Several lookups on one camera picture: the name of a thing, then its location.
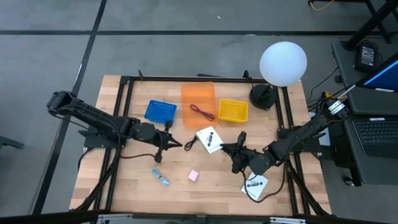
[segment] laptop screen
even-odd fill
[[[363,86],[382,91],[398,91],[398,60],[365,81]]]

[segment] yellow cable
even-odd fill
[[[310,5],[311,5],[311,7],[313,8],[313,10],[315,10],[315,11],[321,11],[322,9],[324,9],[324,8],[326,8],[326,7],[328,7],[328,6],[330,6],[330,4],[332,4],[334,1],[335,1],[335,0],[331,0],[328,4],[326,4],[325,6],[319,8],[319,9],[315,8],[315,7],[313,6],[312,2],[310,2]]]

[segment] white card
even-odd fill
[[[248,193],[251,196],[251,198],[253,198],[254,200],[258,200],[262,191],[264,190],[264,188],[268,183],[268,179],[266,179],[262,175],[258,175],[257,177],[254,176],[256,175],[254,173],[251,173],[245,184],[246,184],[246,189],[248,190]],[[241,191],[246,194],[244,186],[242,187]]]
[[[196,135],[209,154],[222,148],[220,144],[223,144],[223,141],[213,127],[210,126],[198,131]]]

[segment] computer monitor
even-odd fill
[[[355,84],[373,90],[398,92],[398,53]]]

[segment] power adapter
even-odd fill
[[[361,42],[356,48],[354,69],[368,73],[376,67],[377,47],[370,42]]]

